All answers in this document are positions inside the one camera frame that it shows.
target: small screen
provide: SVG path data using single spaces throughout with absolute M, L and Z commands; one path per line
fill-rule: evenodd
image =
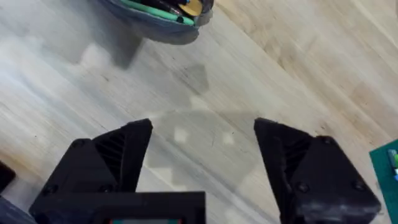
M 111 220 L 110 224 L 182 224 L 181 220 L 162 220 L 162 219 L 155 219 L 155 220 Z

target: light wood surface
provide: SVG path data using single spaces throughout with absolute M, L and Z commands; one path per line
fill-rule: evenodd
M 206 190 L 208 223 L 278 223 L 262 116 L 332 135 L 383 202 L 368 152 L 398 136 L 396 4 L 217 0 L 172 45 L 96 1 L 0 0 L 0 160 L 18 174 L 3 195 L 27 210 L 74 139 L 150 118 L 140 191 Z

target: ribbed surface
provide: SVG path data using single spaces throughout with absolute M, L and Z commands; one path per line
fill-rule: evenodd
M 120 179 L 125 136 L 115 132 L 109 138 L 96 142 L 95 146 L 116 180 Z
M 290 178 L 293 176 L 293 173 L 299 166 L 301 160 L 304 158 L 309 147 L 310 147 L 310 141 L 308 139 L 300 140 L 293 145 L 285 147 L 284 150 L 285 161 L 286 161 L 285 173 L 288 180 L 290 180 Z

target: wood grain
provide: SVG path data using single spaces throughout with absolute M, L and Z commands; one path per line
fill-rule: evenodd
M 218 0 L 172 45 L 96 1 L 0 0 L 4 196 L 27 210 L 74 139 L 148 117 L 140 191 L 206 190 L 208 223 L 278 223 L 262 116 L 332 135 L 382 201 L 368 152 L 398 136 L 397 22 L 393 0 Z

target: green object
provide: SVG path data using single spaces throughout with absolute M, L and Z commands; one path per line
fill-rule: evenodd
M 190 25 L 190 26 L 195 25 L 195 22 L 193 20 L 191 20 L 190 18 L 187 18 L 185 16 L 178 16 L 178 15 L 175 15 L 175 14 L 172 14 L 172 13 L 160 10 L 160 9 L 156 9 L 154 7 L 146 6 L 146 5 L 140 4 L 138 2 L 131 1 L 131 0 L 120 0 L 120 1 L 127 7 L 137 9 L 142 12 L 147 12 L 153 16 L 158 16 L 163 19 L 168 19 L 171 21 L 181 22 L 181 23 L 184 23 L 185 25 Z
M 398 224 L 398 181 L 389 162 L 389 149 L 398 149 L 398 140 L 370 152 L 392 224 Z

